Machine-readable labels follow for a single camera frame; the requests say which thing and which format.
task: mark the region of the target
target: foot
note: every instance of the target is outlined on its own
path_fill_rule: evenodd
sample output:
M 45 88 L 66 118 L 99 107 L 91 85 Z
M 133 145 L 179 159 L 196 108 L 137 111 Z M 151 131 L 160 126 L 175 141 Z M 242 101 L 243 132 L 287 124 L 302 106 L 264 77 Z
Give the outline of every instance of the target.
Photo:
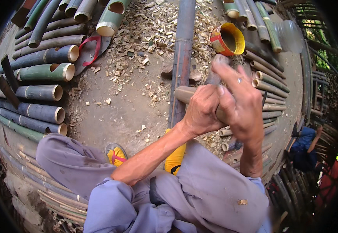
M 128 159 L 125 150 L 117 143 L 111 142 L 106 146 L 106 154 L 109 159 L 109 163 L 116 167 L 123 164 Z

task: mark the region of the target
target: red strap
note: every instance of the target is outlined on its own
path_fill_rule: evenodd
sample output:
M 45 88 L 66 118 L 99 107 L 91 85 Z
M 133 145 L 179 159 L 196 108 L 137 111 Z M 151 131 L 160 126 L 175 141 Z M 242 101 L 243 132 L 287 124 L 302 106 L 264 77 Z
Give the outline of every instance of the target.
M 118 157 L 115 153 L 114 153 L 114 150 L 113 150 L 113 155 L 112 155 L 112 164 L 114 165 L 114 160 L 119 160 L 121 162 L 125 162 L 126 159 L 125 158 L 121 158 L 121 157 Z
M 86 40 L 84 40 L 83 43 L 79 46 L 79 52 L 80 53 L 81 53 L 81 49 L 82 49 L 83 45 L 86 44 L 89 41 L 97 41 L 97 46 L 95 48 L 95 55 L 94 55 L 94 59 L 91 62 L 84 62 L 82 64 L 83 66 L 90 65 L 91 63 L 93 63 L 98 58 L 99 50 L 100 50 L 100 43 L 101 43 L 101 36 L 98 35 L 98 36 L 94 36 L 94 37 L 89 37 Z

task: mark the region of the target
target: hand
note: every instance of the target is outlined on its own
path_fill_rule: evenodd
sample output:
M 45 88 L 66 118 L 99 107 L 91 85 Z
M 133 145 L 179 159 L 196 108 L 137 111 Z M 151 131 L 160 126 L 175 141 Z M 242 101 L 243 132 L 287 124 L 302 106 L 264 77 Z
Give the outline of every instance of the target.
M 190 99 L 187 112 L 181 120 L 182 132 L 189 138 L 219 130 L 225 124 L 221 123 L 216 117 L 218 107 L 217 86 L 199 86 Z
M 264 137 L 261 93 L 252 86 L 242 66 L 238 66 L 237 72 L 228 65 L 213 62 L 212 70 L 228 87 L 219 85 L 217 92 L 232 133 L 244 144 L 261 148 Z

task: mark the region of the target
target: man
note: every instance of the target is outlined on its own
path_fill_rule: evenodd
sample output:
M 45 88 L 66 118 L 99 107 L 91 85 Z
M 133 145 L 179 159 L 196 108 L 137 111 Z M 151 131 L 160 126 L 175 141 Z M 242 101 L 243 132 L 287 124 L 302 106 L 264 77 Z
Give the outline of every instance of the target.
M 293 143 L 288 156 L 296 169 L 302 172 L 314 171 L 319 164 L 314 148 L 321 137 L 323 127 L 317 128 L 317 135 L 312 128 L 304 127 L 301 132 L 297 132 L 296 127 L 297 123 L 293 128 L 292 137 L 298 138 Z
M 261 94 L 241 66 L 239 73 L 225 64 L 212 69 L 228 89 L 199 86 L 183 120 L 129 159 L 115 143 L 106 147 L 106 163 L 99 150 L 71 138 L 52 133 L 41 140 L 38 163 L 89 200 L 85 233 L 270 232 L 260 179 Z M 193 140 L 225 126 L 216 117 L 218 105 L 244 143 L 240 173 Z M 165 171 L 157 170 L 165 159 Z

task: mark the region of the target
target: forearm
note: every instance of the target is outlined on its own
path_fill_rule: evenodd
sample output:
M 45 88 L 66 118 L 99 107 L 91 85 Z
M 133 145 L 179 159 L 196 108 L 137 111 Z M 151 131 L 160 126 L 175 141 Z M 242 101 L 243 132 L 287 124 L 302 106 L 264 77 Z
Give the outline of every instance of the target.
M 131 186 L 146 178 L 173 151 L 194 138 L 193 135 L 186 133 L 184 127 L 183 122 L 176 124 L 163 137 L 116 168 L 111 178 Z

